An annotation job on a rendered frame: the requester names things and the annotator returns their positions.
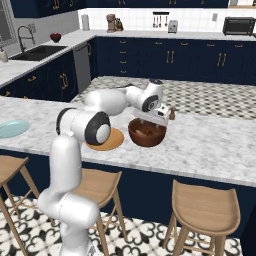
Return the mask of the black sink tap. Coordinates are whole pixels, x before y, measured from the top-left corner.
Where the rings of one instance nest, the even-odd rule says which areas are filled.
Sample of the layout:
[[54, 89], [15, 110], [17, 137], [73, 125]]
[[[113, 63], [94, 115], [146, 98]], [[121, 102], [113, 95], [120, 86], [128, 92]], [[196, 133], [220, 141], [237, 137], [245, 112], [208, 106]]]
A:
[[[21, 36], [21, 35], [20, 35], [20, 30], [21, 30], [22, 28], [27, 29], [30, 35], [29, 35], [29, 36]], [[33, 33], [32, 33], [32, 31], [31, 31], [31, 29], [29, 29], [27, 26], [24, 26], [24, 25], [19, 26], [19, 27], [18, 27], [18, 30], [17, 30], [17, 33], [18, 33], [18, 41], [19, 41], [19, 45], [20, 45], [20, 49], [21, 49], [21, 52], [22, 52], [22, 53], [24, 53], [25, 50], [27, 49], [26, 46], [25, 46], [25, 44], [23, 43], [24, 40], [31, 40], [32, 43], [35, 45], [35, 38], [34, 38], [34, 36], [33, 36]]]

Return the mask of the navy island cupboard front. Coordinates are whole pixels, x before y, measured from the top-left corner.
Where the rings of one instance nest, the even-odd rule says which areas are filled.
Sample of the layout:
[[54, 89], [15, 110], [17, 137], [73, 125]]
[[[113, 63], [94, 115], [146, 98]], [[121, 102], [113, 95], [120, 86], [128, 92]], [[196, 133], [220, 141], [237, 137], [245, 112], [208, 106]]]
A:
[[[0, 155], [17, 158], [28, 157], [26, 168], [29, 171], [38, 191], [41, 193], [49, 186], [49, 156], [29, 154], [24, 152], [0, 149]], [[172, 212], [172, 183], [173, 179], [190, 185], [207, 186], [215, 189], [235, 188], [241, 222], [232, 234], [239, 238], [243, 256], [256, 256], [256, 188], [231, 183], [222, 183], [210, 180], [195, 179], [185, 176], [176, 176], [169, 173], [158, 173], [139, 169], [122, 168], [118, 166], [102, 165], [82, 162], [83, 168], [98, 169], [107, 172], [122, 171], [118, 191], [125, 217], [168, 224]], [[28, 191], [23, 176], [17, 174], [9, 183], [14, 195], [22, 196]]]

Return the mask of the navy base cupboards long run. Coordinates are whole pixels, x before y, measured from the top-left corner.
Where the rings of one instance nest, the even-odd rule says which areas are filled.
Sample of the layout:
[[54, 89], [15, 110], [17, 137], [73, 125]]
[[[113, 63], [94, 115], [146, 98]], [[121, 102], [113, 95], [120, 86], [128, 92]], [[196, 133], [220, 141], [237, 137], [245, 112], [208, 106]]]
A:
[[256, 42], [100, 37], [88, 41], [91, 76], [256, 86]]

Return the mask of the grey dishwasher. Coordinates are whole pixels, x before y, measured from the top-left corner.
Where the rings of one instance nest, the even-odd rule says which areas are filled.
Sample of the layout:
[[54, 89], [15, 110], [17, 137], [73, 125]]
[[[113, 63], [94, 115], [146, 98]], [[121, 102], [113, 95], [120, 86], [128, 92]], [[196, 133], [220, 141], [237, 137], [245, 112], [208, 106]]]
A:
[[91, 83], [88, 43], [85, 42], [73, 49], [74, 63], [79, 93], [83, 93]]

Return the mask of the black toaster oven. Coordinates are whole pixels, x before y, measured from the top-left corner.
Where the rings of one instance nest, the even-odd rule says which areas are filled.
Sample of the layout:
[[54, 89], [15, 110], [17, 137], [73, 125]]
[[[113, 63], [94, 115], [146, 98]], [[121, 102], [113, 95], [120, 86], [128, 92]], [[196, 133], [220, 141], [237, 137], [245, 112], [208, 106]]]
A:
[[256, 19], [253, 17], [226, 17], [223, 25], [224, 35], [244, 35], [253, 34]]

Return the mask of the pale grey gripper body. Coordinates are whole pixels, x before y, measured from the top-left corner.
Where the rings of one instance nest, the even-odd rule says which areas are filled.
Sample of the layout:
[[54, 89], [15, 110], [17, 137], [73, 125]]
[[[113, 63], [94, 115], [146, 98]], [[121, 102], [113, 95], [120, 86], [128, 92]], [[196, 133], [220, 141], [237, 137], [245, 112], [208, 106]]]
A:
[[162, 113], [161, 111], [142, 112], [137, 109], [133, 111], [133, 115], [142, 120], [160, 125], [167, 126], [169, 120], [169, 113]]

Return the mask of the light blue round plate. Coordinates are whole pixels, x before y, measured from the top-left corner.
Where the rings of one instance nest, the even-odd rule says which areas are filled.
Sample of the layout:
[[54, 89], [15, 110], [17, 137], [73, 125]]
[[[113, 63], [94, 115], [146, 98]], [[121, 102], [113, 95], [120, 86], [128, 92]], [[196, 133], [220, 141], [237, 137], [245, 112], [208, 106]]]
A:
[[12, 138], [29, 129], [29, 123], [25, 120], [11, 120], [0, 124], [0, 138]]

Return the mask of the navy wall cupboards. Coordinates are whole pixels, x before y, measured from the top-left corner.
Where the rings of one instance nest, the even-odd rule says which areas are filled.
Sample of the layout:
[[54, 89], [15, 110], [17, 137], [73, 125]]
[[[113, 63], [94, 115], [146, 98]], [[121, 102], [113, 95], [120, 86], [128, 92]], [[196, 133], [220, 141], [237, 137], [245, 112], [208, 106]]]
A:
[[10, 0], [15, 18], [42, 18], [84, 8], [227, 8], [229, 0]]

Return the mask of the wooden bar stool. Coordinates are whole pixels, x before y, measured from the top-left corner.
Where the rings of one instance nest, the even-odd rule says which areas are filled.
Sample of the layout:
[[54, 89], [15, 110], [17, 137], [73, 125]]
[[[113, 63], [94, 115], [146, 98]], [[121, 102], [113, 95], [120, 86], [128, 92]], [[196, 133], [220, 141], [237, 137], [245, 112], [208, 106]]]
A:
[[162, 245], [165, 249], [169, 237], [174, 238], [173, 256], [179, 256], [190, 232], [209, 236], [209, 249], [191, 247], [191, 250], [209, 256], [223, 256], [226, 237], [237, 230], [241, 220], [235, 189], [219, 190], [197, 185], [182, 184], [176, 180], [172, 186], [172, 214]]
[[120, 203], [118, 184], [122, 172], [118, 173], [106, 172], [96, 169], [82, 169], [82, 182], [80, 186], [74, 190], [75, 194], [87, 197], [98, 203], [99, 208], [105, 207], [110, 200], [113, 200], [114, 207], [107, 221], [102, 221], [99, 217], [96, 222], [97, 226], [92, 229], [99, 232], [101, 245], [104, 256], [109, 256], [105, 232], [110, 224], [120, 226], [124, 239], [127, 239], [125, 223], [123, 219], [122, 207]]
[[[12, 210], [8, 211], [2, 196], [0, 195], [0, 210], [2, 211], [18, 245], [24, 256], [27, 256], [27, 252], [23, 245], [22, 240], [16, 230], [14, 222], [11, 219], [11, 215], [13, 212], [18, 212], [18, 207], [20, 205], [25, 206], [23, 201], [28, 197], [30, 193], [33, 193], [36, 197], [39, 197], [39, 191], [30, 176], [27, 168], [26, 163], [28, 162], [29, 158], [16, 158], [12, 156], [0, 155], [0, 188], [4, 188], [5, 193], [8, 196], [8, 199], [11, 202]], [[18, 173], [20, 172], [27, 182], [30, 190], [24, 195], [24, 197], [18, 202], [15, 203], [13, 200], [13, 196], [11, 195], [10, 189], [8, 187], [8, 182]]]

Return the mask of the brown wooden bowl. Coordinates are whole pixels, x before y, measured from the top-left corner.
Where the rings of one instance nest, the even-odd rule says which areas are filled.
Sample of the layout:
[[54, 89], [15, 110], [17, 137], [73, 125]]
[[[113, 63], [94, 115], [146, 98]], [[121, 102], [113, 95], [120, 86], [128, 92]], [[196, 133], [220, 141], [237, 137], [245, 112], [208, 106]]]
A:
[[[140, 136], [136, 133], [136, 129], [138, 130], [150, 130], [152, 131], [151, 136]], [[145, 120], [141, 120], [139, 118], [133, 119], [128, 125], [128, 131], [130, 138], [132, 141], [142, 147], [154, 147], [160, 144], [166, 134], [167, 128], [165, 126], [160, 126]]]

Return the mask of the white paper towel roll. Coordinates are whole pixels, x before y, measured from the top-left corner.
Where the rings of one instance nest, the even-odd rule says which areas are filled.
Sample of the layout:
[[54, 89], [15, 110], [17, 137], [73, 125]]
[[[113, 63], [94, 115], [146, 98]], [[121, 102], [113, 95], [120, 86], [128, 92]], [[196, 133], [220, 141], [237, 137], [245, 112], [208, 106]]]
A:
[[82, 22], [82, 29], [83, 31], [88, 31], [90, 30], [89, 26], [89, 16], [87, 14], [83, 14], [81, 16], [81, 22]]

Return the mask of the orange round plate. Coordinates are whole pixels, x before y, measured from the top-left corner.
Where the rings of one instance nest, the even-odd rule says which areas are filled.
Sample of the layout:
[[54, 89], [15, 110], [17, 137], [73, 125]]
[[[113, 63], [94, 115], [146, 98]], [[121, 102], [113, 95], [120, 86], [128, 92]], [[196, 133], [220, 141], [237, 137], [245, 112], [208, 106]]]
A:
[[119, 129], [112, 128], [110, 136], [105, 143], [103, 143], [102, 145], [87, 144], [87, 146], [97, 151], [108, 151], [119, 147], [123, 143], [123, 141], [124, 134]]

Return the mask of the window with grey frame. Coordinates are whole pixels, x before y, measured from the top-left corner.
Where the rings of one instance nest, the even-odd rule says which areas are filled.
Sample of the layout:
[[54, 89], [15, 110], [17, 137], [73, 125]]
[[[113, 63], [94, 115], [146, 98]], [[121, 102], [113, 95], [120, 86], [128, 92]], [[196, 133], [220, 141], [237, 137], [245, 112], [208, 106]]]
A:
[[0, 52], [16, 42], [16, 35], [6, 0], [0, 0]]

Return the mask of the brown coffee machine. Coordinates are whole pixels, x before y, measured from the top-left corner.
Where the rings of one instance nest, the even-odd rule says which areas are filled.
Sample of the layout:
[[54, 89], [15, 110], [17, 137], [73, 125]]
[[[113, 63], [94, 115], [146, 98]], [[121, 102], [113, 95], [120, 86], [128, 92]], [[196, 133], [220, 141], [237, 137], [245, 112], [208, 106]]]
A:
[[107, 22], [108, 22], [108, 29], [107, 32], [108, 33], [113, 33], [116, 31], [115, 28], [115, 15], [114, 14], [108, 14], [106, 16]]

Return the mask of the dark sink basin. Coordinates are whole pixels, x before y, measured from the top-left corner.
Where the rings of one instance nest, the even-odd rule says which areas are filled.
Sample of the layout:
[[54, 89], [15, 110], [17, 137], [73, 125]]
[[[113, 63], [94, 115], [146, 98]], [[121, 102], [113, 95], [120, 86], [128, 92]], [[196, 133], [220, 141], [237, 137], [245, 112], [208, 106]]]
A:
[[59, 56], [66, 49], [66, 46], [40, 45], [26, 52], [19, 53], [10, 57], [10, 60], [21, 61], [42, 61], [44, 59]]

